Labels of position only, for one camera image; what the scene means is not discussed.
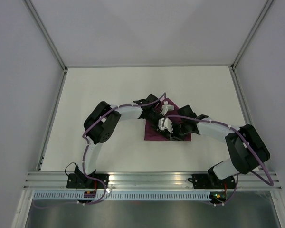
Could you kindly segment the purple cloth napkin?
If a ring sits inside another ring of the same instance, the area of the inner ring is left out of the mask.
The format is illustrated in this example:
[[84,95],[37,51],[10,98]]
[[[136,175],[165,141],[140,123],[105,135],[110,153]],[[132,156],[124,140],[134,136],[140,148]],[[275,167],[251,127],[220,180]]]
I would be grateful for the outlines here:
[[[169,111],[164,117],[166,117],[168,115],[181,115],[181,114],[183,114],[183,112],[182,112],[183,109],[185,111],[189,109],[189,108],[187,108],[187,106],[184,106],[181,108],[181,111],[178,111],[179,107],[172,100],[170,100],[169,98],[166,98],[164,101],[168,101],[169,104],[174,105],[174,111]],[[164,101],[158,103],[155,107],[153,107],[158,113],[161,112],[161,107],[162,107]],[[173,123],[179,123],[182,121],[182,119],[179,117],[169,117],[169,119]],[[145,128],[144,139],[146,141],[169,141],[169,136],[170,136],[170,133],[168,131],[155,132],[153,130],[146,130],[146,128]]]

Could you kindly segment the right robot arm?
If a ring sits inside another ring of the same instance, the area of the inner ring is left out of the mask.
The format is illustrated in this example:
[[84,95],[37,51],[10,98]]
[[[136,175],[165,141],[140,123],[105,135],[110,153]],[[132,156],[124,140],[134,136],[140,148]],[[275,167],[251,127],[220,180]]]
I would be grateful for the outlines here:
[[[173,117],[180,118],[180,123],[173,123]],[[232,126],[215,121],[207,115],[196,115],[190,106],[177,111],[176,115],[167,115],[158,121],[160,130],[180,140],[188,134],[208,136],[225,143],[229,158],[208,169],[207,181],[214,188],[222,185],[226,178],[237,174],[255,174],[255,168],[261,167],[265,178],[257,175],[265,184],[273,186],[264,163],[270,159],[270,153],[254,126]]]

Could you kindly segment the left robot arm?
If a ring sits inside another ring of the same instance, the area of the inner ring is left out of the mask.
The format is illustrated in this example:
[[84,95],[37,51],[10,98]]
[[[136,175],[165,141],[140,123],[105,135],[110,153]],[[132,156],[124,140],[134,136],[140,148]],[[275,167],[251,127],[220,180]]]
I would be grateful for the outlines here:
[[81,164],[75,171],[77,182],[83,188],[90,188],[96,171],[96,161],[102,145],[109,140],[120,121],[131,119],[149,120],[155,108],[166,98],[163,93],[159,98],[149,94],[146,99],[136,100],[129,104],[111,105],[101,101],[84,122],[85,150]]

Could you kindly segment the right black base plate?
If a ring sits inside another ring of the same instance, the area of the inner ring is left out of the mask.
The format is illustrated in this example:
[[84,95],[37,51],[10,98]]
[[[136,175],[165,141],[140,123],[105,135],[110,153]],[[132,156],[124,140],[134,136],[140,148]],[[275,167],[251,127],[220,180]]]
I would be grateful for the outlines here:
[[193,184],[194,189],[234,189],[236,181],[233,176],[223,180],[205,173],[194,173],[187,181]]

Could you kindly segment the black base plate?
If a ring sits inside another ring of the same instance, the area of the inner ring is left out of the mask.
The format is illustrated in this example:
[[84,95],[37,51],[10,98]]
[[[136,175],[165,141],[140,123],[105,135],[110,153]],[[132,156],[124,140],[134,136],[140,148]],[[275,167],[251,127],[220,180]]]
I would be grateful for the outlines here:
[[66,188],[67,189],[104,189],[109,183],[109,174],[96,173],[93,180],[87,178],[85,175],[77,176],[74,173],[69,174]]
[[187,181],[193,184],[194,189],[234,189],[236,181],[233,176],[223,180],[205,173],[194,173]]

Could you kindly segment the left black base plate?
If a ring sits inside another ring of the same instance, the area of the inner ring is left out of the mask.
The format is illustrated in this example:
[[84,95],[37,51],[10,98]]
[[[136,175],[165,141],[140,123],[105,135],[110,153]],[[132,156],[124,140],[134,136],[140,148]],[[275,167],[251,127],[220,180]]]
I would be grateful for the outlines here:
[[66,188],[67,189],[104,189],[109,183],[109,174],[96,173],[93,180],[87,178],[85,175],[77,176],[74,173],[69,174]]

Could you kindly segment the aluminium mounting rail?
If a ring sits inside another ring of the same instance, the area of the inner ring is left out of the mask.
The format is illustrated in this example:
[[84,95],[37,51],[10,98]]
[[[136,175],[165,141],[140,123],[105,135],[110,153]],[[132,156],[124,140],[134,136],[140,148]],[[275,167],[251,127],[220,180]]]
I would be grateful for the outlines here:
[[[193,190],[188,181],[190,172],[110,172],[110,190]],[[275,172],[270,172],[274,185],[270,187],[253,174],[239,175],[240,191],[281,190],[281,182]],[[63,172],[29,172],[22,184],[24,190],[66,190],[68,177]]]

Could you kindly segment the left aluminium frame post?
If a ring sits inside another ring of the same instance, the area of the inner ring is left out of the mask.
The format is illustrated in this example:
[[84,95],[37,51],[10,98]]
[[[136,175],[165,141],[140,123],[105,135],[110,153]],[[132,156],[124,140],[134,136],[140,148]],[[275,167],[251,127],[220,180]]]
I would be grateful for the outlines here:
[[45,39],[50,51],[52,52],[55,60],[58,62],[59,66],[63,70],[63,72],[67,71],[67,66],[65,65],[61,55],[59,54],[59,51],[54,44],[46,26],[44,25],[36,7],[33,4],[33,1],[31,0],[23,0],[23,3],[25,4],[27,10],[31,14],[31,17],[33,18],[35,24],[37,25],[38,29],[40,30],[43,38]]

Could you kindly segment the aluminium frame post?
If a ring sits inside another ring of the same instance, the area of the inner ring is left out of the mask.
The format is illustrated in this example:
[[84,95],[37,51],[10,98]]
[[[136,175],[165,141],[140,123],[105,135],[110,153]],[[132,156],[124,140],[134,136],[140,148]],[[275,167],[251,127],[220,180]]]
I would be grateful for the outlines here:
[[243,55],[245,54],[248,46],[250,45],[251,41],[253,40],[255,34],[257,33],[259,27],[261,26],[262,22],[264,21],[266,15],[268,14],[269,10],[271,9],[272,5],[274,4],[275,0],[266,0],[264,6],[262,7],[257,19],[255,20],[252,28],[250,29],[248,35],[246,36],[240,50],[238,51],[234,61],[229,66],[231,71],[234,71],[239,64],[240,60],[242,59]]
[[54,44],[46,26],[44,25],[36,7],[33,4],[33,1],[31,0],[23,0],[23,3],[25,4],[27,10],[31,14],[31,17],[33,18],[35,24],[37,25],[38,29],[40,30],[43,38],[45,39],[50,51],[52,52],[55,60],[58,62],[59,66],[63,70],[63,72],[67,71],[67,66],[65,65],[61,55],[59,54],[59,51]]

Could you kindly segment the right aluminium frame post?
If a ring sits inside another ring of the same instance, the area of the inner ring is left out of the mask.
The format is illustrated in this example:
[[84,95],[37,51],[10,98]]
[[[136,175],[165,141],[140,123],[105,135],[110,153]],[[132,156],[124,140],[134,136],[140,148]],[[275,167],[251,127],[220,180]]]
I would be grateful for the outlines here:
[[251,41],[253,40],[255,34],[257,33],[259,27],[261,26],[262,22],[264,21],[266,15],[268,14],[269,10],[271,9],[272,5],[274,4],[275,0],[266,0],[264,6],[262,7],[257,19],[255,20],[252,28],[250,29],[248,35],[246,36],[240,50],[238,51],[234,61],[229,66],[231,71],[234,71],[239,64],[240,60],[242,59],[243,55],[245,54],[248,46],[250,45]]

